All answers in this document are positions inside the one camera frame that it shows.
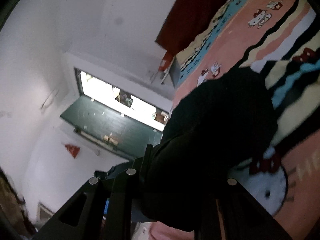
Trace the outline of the dark red headboard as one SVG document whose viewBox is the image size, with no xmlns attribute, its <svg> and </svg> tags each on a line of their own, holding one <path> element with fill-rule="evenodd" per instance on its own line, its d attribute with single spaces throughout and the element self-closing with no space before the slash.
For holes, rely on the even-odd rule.
<svg viewBox="0 0 320 240">
<path fill-rule="evenodd" d="M 155 42 L 172 56 L 204 32 L 227 0 L 176 0 Z"/>
</svg>

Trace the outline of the red triangular wall sticker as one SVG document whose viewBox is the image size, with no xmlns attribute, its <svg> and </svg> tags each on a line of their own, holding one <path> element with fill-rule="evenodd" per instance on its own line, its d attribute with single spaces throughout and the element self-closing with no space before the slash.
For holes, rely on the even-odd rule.
<svg viewBox="0 0 320 240">
<path fill-rule="evenodd" d="M 64 146 L 74 159 L 78 156 L 80 152 L 80 147 L 72 144 L 64 144 Z"/>
</svg>

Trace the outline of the bright window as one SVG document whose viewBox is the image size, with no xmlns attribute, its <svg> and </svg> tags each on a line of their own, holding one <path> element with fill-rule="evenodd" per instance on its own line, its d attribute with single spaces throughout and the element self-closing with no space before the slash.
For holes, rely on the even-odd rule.
<svg viewBox="0 0 320 240">
<path fill-rule="evenodd" d="M 80 94 L 118 111 L 122 116 L 128 116 L 153 129 L 163 131 L 169 119 L 168 112 L 83 70 L 76 68 L 74 71 Z"/>
</svg>

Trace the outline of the white wall shelf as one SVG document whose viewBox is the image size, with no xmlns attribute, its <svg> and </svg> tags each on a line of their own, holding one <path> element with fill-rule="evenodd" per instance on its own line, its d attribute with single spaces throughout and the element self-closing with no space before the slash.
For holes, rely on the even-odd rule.
<svg viewBox="0 0 320 240">
<path fill-rule="evenodd" d="M 169 69 L 164 71 L 158 70 L 153 76 L 150 78 L 151 84 L 163 85 L 167 77 L 169 76 Z"/>
</svg>

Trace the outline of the large black garment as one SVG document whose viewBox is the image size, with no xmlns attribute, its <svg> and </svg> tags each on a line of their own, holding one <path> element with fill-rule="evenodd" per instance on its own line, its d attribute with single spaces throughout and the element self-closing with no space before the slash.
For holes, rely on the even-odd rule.
<svg viewBox="0 0 320 240">
<path fill-rule="evenodd" d="M 148 221 L 212 234 L 220 185 L 241 162 L 262 158 L 276 130 L 263 78 L 248 67 L 231 69 L 180 101 L 122 194 Z"/>
</svg>

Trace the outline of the pink Hello Kitty bedspread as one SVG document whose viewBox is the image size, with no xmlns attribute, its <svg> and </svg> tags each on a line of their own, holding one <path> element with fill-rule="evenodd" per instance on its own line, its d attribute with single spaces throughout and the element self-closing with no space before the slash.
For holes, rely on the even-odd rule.
<svg viewBox="0 0 320 240">
<path fill-rule="evenodd" d="M 293 239 L 319 239 L 319 13 L 311 0 L 228 0 L 174 58 L 174 106 L 234 68 L 260 74 L 277 129 L 230 174 Z"/>
</svg>

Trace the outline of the dark green door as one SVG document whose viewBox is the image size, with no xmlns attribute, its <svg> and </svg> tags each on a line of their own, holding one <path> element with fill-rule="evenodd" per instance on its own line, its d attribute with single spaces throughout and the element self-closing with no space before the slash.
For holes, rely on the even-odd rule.
<svg viewBox="0 0 320 240">
<path fill-rule="evenodd" d="M 121 116 L 118 111 L 85 95 L 70 105 L 60 118 L 86 140 L 128 160 L 142 157 L 147 145 L 159 144 L 162 137 L 157 129 Z"/>
</svg>

